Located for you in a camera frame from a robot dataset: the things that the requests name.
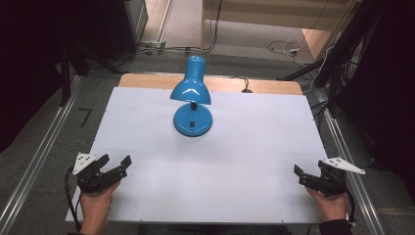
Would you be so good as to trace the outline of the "person's left hand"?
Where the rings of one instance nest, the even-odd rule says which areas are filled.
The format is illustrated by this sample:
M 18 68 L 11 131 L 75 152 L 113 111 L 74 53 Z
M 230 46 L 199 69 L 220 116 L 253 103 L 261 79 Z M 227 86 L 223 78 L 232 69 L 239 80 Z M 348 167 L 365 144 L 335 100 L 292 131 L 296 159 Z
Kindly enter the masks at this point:
M 84 194 L 80 199 L 83 222 L 82 227 L 106 227 L 108 213 L 113 201 L 113 192 L 119 186 L 119 182 L 110 186 L 98 195 Z

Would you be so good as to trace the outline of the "aluminium floor rail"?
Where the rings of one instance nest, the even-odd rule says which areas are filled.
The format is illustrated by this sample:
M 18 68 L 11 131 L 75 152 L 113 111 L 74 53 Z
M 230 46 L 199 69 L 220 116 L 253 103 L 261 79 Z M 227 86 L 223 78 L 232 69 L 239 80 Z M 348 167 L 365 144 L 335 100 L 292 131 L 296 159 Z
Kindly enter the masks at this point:
M 77 97 L 79 87 L 82 83 L 82 77 L 76 75 L 70 84 L 72 93 L 69 95 L 67 102 L 59 107 L 49 128 L 44 135 L 41 143 L 36 149 L 31 161 L 26 168 L 17 187 L 12 191 L 11 196 L 6 202 L 5 209 L 2 210 L 0 216 L 0 235 L 8 235 L 17 215 L 19 214 L 25 199 L 34 184 L 34 181 L 43 167 L 47 157 L 59 135 L 63 124 L 65 123 L 73 103 Z
M 322 117 L 330 130 L 331 138 L 335 143 L 339 156 L 343 160 L 354 164 L 354 159 L 339 126 L 335 109 L 329 106 L 328 95 L 323 89 L 317 89 L 313 94 L 319 102 L 327 102 L 323 108 Z M 354 218 L 356 219 L 354 227 L 357 228 L 363 222 L 370 235 L 387 235 L 369 192 L 365 188 L 362 175 L 349 172 L 346 182 L 354 199 Z

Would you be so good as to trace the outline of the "person's right hand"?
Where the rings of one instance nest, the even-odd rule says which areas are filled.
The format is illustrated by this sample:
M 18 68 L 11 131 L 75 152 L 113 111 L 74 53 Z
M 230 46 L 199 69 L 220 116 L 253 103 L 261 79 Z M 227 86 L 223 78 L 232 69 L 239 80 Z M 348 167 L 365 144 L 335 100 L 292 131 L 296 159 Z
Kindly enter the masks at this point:
M 346 219 L 348 210 L 346 194 L 326 197 L 319 191 L 310 188 L 305 188 L 305 190 L 316 202 L 323 221 Z

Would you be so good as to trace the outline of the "wooden table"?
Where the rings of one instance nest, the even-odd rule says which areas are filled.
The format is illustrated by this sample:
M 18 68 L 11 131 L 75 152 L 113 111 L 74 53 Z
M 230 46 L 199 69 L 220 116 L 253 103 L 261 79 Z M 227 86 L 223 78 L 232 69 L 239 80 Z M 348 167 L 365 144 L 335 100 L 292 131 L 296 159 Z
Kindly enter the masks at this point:
M 181 73 L 127 73 L 121 77 L 118 86 L 173 89 L 183 78 Z M 213 92 L 242 92 L 249 89 L 258 94 L 302 94 L 300 85 L 294 81 L 206 75 L 204 82 L 208 90 Z

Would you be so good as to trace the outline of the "grey power strip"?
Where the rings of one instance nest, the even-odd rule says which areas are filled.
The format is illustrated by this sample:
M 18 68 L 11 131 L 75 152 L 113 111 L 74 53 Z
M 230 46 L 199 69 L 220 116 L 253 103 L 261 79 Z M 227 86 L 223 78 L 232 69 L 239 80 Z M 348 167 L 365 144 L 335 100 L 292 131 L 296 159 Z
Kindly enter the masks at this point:
M 146 55 L 153 55 L 156 54 L 158 56 L 163 54 L 163 51 L 165 49 L 166 42 L 141 42 L 138 46 L 138 53 L 146 54 Z

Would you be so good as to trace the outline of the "white table board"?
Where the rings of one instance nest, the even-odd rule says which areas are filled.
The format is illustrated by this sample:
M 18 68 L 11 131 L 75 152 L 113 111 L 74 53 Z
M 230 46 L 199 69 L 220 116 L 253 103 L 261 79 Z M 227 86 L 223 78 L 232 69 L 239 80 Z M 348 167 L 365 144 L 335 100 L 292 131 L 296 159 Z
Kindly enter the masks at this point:
M 91 154 L 132 160 L 109 218 L 122 222 L 316 223 L 318 208 L 294 173 L 317 175 L 322 141 L 302 95 L 211 94 L 211 129 L 173 126 L 168 89 L 117 87 Z

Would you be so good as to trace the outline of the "blue desk lamp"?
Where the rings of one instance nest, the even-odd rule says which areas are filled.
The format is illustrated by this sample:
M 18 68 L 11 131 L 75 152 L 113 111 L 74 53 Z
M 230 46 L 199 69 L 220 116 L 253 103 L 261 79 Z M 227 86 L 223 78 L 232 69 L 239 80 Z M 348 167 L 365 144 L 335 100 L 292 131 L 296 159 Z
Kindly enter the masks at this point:
M 200 56 L 187 60 L 184 78 L 174 87 L 171 100 L 183 101 L 173 116 L 176 130 L 188 137 L 206 134 L 212 126 L 211 104 L 208 87 L 204 83 L 206 62 Z

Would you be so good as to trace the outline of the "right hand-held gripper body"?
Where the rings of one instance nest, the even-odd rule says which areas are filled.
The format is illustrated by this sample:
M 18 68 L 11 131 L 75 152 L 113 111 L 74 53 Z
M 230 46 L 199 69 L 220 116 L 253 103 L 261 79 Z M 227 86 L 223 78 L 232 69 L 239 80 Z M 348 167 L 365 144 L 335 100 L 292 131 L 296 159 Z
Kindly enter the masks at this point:
M 333 197 L 336 195 L 343 194 L 346 191 L 346 173 L 353 172 L 358 174 L 365 174 L 366 171 L 362 168 L 355 166 L 343 160 L 340 157 L 320 160 L 323 163 L 329 165 L 330 177 L 321 178 L 320 175 L 317 176 L 320 178 L 319 187 L 306 187 L 323 193 L 327 197 Z

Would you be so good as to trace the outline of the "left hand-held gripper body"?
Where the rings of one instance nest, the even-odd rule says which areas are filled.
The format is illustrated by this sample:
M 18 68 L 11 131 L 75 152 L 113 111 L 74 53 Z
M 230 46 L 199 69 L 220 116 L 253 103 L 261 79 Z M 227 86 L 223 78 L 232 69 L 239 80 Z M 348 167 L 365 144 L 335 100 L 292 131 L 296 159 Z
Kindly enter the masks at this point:
M 127 175 L 127 173 L 115 173 L 113 169 L 102 172 L 102 168 L 106 164 L 98 169 L 96 167 L 98 159 L 95 155 L 83 153 L 79 153 L 75 159 L 72 174 L 76 176 L 77 185 L 83 193 L 102 193 Z

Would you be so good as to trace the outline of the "black metal stand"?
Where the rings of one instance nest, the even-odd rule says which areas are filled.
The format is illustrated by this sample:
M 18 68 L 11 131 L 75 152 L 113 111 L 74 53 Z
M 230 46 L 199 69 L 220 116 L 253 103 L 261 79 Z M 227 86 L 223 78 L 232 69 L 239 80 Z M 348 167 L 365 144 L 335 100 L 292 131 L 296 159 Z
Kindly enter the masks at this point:
M 119 70 L 113 64 L 99 57 L 96 53 L 89 50 L 87 47 L 81 44 L 65 45 L 60 51 L 62 77 L 61 107 L 63 107 L 69 101 L 69 97 L 71 95 L 69 66 L 72 66 L 78 75 L 86 76 L 90 71 L 85 57 L 92 59 L 109 71 L 117 74 L 123 74 L 123 71 Z

